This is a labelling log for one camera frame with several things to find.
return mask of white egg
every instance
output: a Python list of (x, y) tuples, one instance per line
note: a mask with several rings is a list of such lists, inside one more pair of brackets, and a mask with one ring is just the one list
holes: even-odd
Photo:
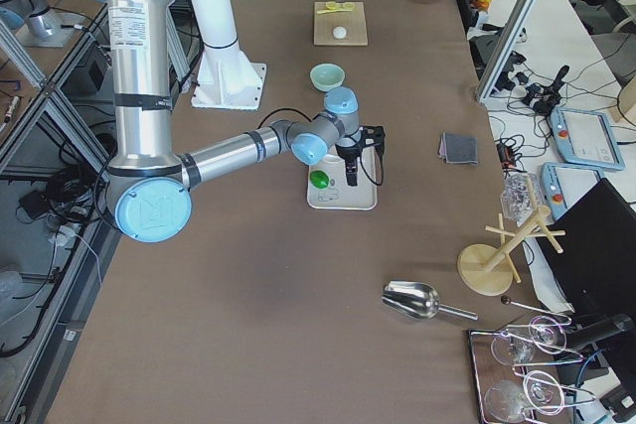
[(333, 31), (334, 39), (342, 40), (347, 37), (347, 29), (344, 27), (336, 27)]

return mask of green lime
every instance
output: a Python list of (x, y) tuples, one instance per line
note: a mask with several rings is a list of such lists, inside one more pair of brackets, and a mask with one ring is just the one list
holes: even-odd
[(312, 171), (309, 174), (309, 181), (311, 181), (311, 184), (318, 189), (325, 189), (329, 186), (329, 176), (327, 176), (327, 173), (324, 171)]

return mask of brown table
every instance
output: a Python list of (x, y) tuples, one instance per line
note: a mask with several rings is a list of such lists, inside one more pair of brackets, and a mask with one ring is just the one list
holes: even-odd
[[(333, 62), (362, 122), (387, 130), (377, 207), (309, 208), (291, 155), (202, 185), (177, 237), (122, 240), (48, 423), (476, 422), (465, 330), (521, 313), (470, 291), (455, 267), (464, 246), (498, 243), (484, 225), (503, 188), (455, 2), (354, 0), (369, 46), (317, 48), (314, 1), (233, 0), (242, 49), (268, 64), (260, 110), (195, 110), (184, 97), (175, 150), (253, 129), (277, 107), (318, 112), (308, 73)], [(442, 131), (476, 136), (479, 166), (437, 158)], [(528, 302), (521, 272), (511, 295)], [(381, 303), (392, 279), (428, 282), (481, 319), (403, 317)]]

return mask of green bowl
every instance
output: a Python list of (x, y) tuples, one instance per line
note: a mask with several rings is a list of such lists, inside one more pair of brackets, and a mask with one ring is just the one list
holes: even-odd
[(309, 73), (311, 82), (320, 91), (329, 91), (340, 86), (345, 80), (345, 71), (337, 65), (320, 64)]

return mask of black monitor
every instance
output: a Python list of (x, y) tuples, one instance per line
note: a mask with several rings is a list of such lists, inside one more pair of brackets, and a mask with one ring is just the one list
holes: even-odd
[[(607, 179), (600, 180), (552, 230), (558, 254), (545, 239), (539, 245), (563, 294), (583, 324), (626, 314), (636, 321), (636, 212)], [(627, 392), (636, 398), (636, 332), (597, 343)]]

